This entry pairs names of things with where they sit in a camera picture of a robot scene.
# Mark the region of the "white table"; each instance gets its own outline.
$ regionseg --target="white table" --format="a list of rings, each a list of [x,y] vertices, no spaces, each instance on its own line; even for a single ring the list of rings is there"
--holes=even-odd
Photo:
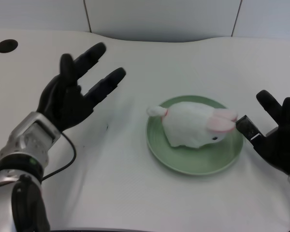
[[[146,107],[178,95],[215,99],[263,133],[275,122],[255,95],[290,96],[290,42],[216,38],[192,43],[127,42],[85,32],[0,29],[18,48],[0,54],[0,149],[11,130],[38,105],[58,74],[63,53],[77,57],[98,42],[105,55],[80,81],[86,93],[118,67],[127,76],[83,123],[67,131],[78,157],[43,183],[52,229],[116,228],[151,232],[286,232],[287,176],[248,143],[228,170],[191,177],[161,165],[146,146]],[[61,138],[46,174],[72,158]]]

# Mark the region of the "robotic hand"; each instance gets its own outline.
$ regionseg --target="robotic hand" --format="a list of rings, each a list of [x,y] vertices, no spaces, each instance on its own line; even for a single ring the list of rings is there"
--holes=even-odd
[[[236,128],[252,143],[256,152],[270,165],[289,176],[290,181],[290,98],[282,106],[267,91],[257,94],[257,100],[278,124],[266,136],[247,116],[236,122]]]
[[[118,68],[81,94],[77,80],[106,51],[98,43],[73,61],[64,54],[60,74],[42,92],[36,112],[31,112],[11,133],[0,151],[0,232],[49,232],[41,182],[48,165],[48,150],[61,133],[84,121],[124,78]]]

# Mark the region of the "green plate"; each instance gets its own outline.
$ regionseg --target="green plate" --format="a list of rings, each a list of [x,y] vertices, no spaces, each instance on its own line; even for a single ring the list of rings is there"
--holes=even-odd
[[[168,108],[178,102],[199,102],[215,108],[222,104],[200,96],[180,96],[169,99],[160,106]],[[234,163],[243,146],[243,136],[237,130],[224,140],[199,149],[186,146],[171,147],[163,131],[160,117],[150,117],[146,128],[147,143],[158,160],[169,168],[190,175],[208,175],[222,171]]]

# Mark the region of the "stuffed bunny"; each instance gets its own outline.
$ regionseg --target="stuffed bunny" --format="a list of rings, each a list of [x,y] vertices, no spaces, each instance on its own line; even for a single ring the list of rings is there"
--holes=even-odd
[[[173,147],[185,145],[199,148],[217,143],[235,128],[237,112],[195,102],[180,102],[168,109],[149,107],[149,116],[160,116],[164,132]]]

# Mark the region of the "bunny ear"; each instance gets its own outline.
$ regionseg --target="bunny ear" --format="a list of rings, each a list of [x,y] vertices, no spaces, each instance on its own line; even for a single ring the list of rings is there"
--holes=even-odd
[[[235,122],[237,120],[237,112],[229,109],[215,109],[213,112],[214,116],[222,117]]]
[[[229,132],[235,128],[235,123],[225,118],[212,116],[208,119],[206,127],[214,132]]]

